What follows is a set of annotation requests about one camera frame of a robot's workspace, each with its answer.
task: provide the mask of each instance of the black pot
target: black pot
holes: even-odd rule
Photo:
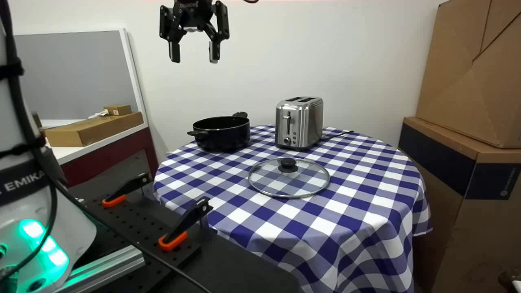
[[[232,153],[248,145],[248,119],[245,112],[196,120],[188,135],[209,153]]]

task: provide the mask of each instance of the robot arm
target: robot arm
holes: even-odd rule
[[[221,41],[229,39],[227,8],[216,0],[174,0],[172,8],[161,5],[159,8],[159,36],[167,41],[169,59],[175,63],[180,62],[178,42],[188,31],[205,31],[209,37],[208,55],[209,62],[219,60]],[[216,29],[209,23],[211,16],[216,18]]]

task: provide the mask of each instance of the pot handle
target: pot handle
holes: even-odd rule
[[[242,117],[242,119],[247,119],[247,112],[235,112],[235,114],[232,114],[231,117]]]
[[[206,137],[208,130],[191,130],[191,132],[187,132],[187,135],[195,137],[195,138]]]

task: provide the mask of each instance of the lid knob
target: lid knob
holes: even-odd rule
[[[279,172],[294,172],[297,169],[296,161],[292,158],[281,158],[278,159],[278,171]]]

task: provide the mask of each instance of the blue and white checkered tablecloth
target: blue and white checkered tablecloth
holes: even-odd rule
[[[413,291],[411,236],[429,231],[429,210],[405,155],[338,129],[323,129],[309,151],[276,148],[273,127],[252,127],[250,140],[232,155],[205,153],[195,143],[172,151],[154,177],[157,199],[182,213],[209,197],[209,226],[291,272],[302,291]],[[322,164],[328,187],[273,199],[248,186],[252,166],[283,156]]]

